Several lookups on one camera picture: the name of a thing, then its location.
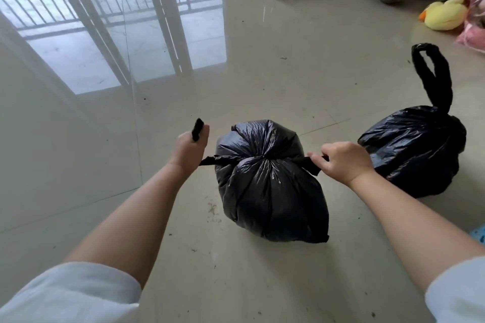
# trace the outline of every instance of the pink plastic bag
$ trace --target pink plastic bag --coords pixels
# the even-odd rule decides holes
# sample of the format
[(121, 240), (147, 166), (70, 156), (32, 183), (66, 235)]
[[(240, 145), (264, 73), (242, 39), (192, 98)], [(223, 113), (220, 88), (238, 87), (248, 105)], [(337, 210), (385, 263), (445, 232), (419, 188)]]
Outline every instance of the pink plastic bag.
[(465, 28), (456, 41), (485, 53), (485, 0), (470, 0)]

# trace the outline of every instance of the yellow duck plush toy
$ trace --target yellow duck plush toy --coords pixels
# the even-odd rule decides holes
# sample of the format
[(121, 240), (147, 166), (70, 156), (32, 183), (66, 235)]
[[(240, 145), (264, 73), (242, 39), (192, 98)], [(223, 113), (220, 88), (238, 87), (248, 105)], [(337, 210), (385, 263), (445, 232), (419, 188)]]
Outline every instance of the yellow duck plush toy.
[(434, 2), (420, 14), (420, 20), (435, 31), (448, 31), (460, 26), (467, 16), (465, 0)]

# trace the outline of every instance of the forearm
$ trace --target forearm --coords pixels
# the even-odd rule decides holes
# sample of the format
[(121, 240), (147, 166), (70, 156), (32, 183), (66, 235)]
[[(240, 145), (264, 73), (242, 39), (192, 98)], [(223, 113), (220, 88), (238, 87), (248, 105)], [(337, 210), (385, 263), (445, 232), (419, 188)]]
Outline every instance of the forearm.
[(162, 168), (88, 235), (66, 261), (100, 263), (125, 271), (143, 287), (184, 181), (181, 168)]
[(379, 219), (406, 270), (424, 291), (453, 265), (485, 255), (485, 247), (377, 173), (360, 175), (350, 187)]

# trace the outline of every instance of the hand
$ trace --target hand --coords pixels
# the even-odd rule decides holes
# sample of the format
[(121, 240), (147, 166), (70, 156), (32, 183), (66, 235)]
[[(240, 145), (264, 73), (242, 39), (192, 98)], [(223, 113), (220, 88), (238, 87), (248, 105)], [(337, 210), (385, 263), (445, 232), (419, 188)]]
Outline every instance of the hand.
[(363, 173), (374, 171), (371, 157), (360, 145), (352, 142), (326, 143), (322, 153), (330, 161), (325, 161), (320, 155), (309, 152), (313, 163), (331, 178), (350, 186), (352, 181)]
[(202, 161), (208, 139), (209, 125), (204, 125), (197, 142), (193, 141), (192, 133), (189, 131), (179, 135), (172, 158), (168, 161), (168, 164), (180, 167), (185, 178), (188, 178), (197, 169), (200, 161)]

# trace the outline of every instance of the tiled floor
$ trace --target tiled floor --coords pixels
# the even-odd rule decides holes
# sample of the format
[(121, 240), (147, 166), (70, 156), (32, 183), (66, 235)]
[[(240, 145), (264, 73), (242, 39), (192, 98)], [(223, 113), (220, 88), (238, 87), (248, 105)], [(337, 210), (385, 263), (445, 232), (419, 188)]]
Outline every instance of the tiled floor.
[[(0, 304), (149, 179), (197, 117), (211, 125), (208, 154), (232, 124), (259, 118), (318, 150), (428, 104), (409, 63), (417, 42), (449, 59), (452, 113), (469, 132), (452, 186), (424, 202), (464, 229), (483, 223), (485, 60), (421, 25), (425, 5), (0, 0)], [(213, 169), (199, 169), (175, 204), (142, 322), (433, 321), (372, 214), (319, 180), (329, 243), (275, 244), (224, 217)]]

